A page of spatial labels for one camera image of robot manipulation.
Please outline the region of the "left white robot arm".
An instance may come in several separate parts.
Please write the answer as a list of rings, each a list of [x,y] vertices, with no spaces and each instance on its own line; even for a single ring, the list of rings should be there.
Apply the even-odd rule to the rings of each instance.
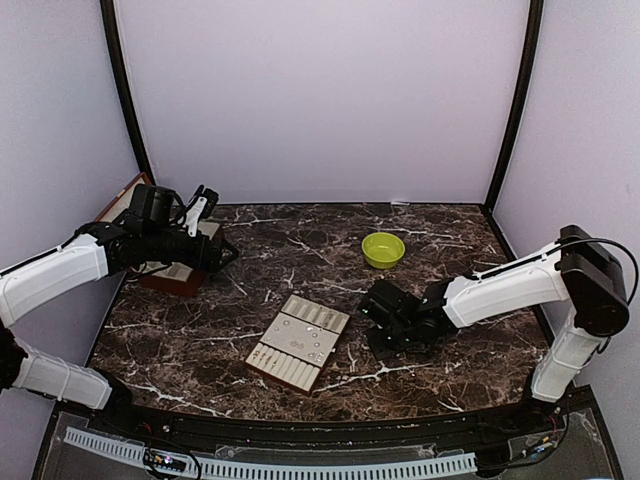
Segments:
[[[80,226],[64,243],[1,273],[1,387],[23,389],[101,411],[120,436],[141,427],[140,412],[113,397],[115,379],[42,352],[17,338],[12,328],[27,314],[85,284],[128,270],[141,277],[149,265],[161,271],[176,263],[217,273],[239,251],[221,234],[200,229],[219,201],[199,186],[188,202],[169,188],[137,184],[128,205],[113,219]]]

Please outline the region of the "beige jewelry tray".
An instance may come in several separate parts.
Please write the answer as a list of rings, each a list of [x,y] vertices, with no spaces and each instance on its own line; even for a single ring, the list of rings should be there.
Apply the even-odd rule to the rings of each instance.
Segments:
[[[312,392],[350,316],[290,296],[245,359],[245,365],[303,394]]]

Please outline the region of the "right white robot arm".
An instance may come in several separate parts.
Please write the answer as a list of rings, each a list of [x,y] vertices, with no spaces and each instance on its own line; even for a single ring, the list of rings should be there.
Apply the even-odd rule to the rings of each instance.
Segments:
[[[528,397],[510,413],[511,426],[530,434],[547,420],[548,403],[557,402],[592,357],[629,323],[639,285],[626,285],[615,250],[634,256],[615,240],[568,225],[555,241],[529,255],[431,283],[421,296],[379,279],[358,311],[375,324],[368,335],[378,357],[514,311],[557,314],[549,324],[549,350],[530,376]]]

